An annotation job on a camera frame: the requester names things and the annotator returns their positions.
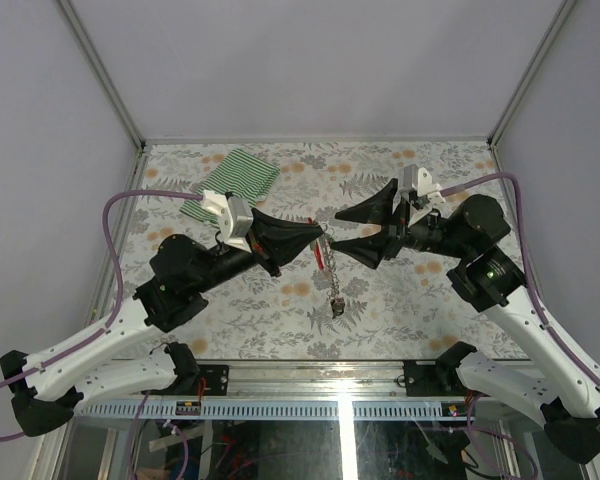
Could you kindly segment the red handled carabiner keyring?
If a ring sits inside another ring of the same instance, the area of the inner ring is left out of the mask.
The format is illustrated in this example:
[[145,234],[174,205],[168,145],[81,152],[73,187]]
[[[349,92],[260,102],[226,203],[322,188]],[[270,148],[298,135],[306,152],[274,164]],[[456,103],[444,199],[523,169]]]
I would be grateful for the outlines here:
[[323,240],[324,240],[323,234],[321,234],[316,239],[311,241],[310,249],[313,252],[318,270],[321,271],[322,273],[325,273],[326,272],[326,262],[325,262],[324,248],[323,248]]

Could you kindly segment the silver keys bunch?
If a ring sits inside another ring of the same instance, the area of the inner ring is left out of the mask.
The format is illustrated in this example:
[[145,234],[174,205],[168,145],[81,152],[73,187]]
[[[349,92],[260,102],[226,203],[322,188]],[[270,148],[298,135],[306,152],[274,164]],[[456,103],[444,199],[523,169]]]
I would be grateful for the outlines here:
[[344,314],[346,300],[341,293],[340,282],[336,272],[335,257],[331,246],[332,236],[329,233],[324,233],[321,237],[324,271],[330,282],[329,302],[332,311],[332,318],[336,319]]

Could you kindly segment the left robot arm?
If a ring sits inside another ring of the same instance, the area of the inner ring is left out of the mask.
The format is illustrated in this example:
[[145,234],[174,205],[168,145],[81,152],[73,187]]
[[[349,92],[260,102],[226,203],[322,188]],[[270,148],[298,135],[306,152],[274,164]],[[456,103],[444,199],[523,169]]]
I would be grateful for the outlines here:
[[150,261],[152,277],[116,303],[103,318],[36,354],[12,350],[0,359],[11,380],[11,406],[22,433],[36,437],[68,423],[77,410],[137,392],[188,394],[200,385],[191,349],[170,342],[143,358],[120,360],[122,351],[165,337],[201,313],[204,293],[254,267],[273,277],[323,233],[253,210],[244,248],[222,241],[207,248],[183,234],[163,240]]

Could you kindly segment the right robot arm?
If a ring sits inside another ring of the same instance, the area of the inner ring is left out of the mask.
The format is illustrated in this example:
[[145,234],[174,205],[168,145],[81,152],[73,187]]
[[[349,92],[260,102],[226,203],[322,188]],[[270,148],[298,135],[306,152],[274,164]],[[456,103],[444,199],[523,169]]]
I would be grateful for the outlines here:
[[539,425],[568,459],[586,464],[600,454],[600,365],[541,302],[532,279],[498,246],[510,231],[494,198],[474,194],[444,218],[434,208],[444,190],[403,190],[391,180],[338,220],[375,224],[369,237],[336,241],[334,250],[375,269],[408,248],[458,259],[447,277],[453,290],[498,325],[541,371],[539,379],[499,367],[466,343],[436,361],[447,394],[464,388],[486,394]]

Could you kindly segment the green white striped cloth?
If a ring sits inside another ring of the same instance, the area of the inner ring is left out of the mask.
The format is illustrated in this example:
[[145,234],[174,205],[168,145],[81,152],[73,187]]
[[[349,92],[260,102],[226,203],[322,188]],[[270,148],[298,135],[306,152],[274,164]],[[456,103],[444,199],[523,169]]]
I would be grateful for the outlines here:
[[233,193],[245,199],[250,207],[264,200],[277,180],[280,169],[245,152],[232,150],[211,172],[195,191],[202,195],[205,190],[217,194]]

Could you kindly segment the aluminium front rail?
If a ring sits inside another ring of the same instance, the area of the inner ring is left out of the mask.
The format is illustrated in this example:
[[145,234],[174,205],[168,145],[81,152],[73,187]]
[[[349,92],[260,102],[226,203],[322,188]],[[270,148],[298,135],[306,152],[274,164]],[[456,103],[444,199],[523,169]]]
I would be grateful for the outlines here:
[[431,361],[237,361],[176,365],[167,354],[117,360],[97,368],[49,367],[38,380],[38,396],[56,400],[78,395],[80,409],[132,395],[203,400],[214,397],[322,399],[351,394],[389,396],[435,382]]

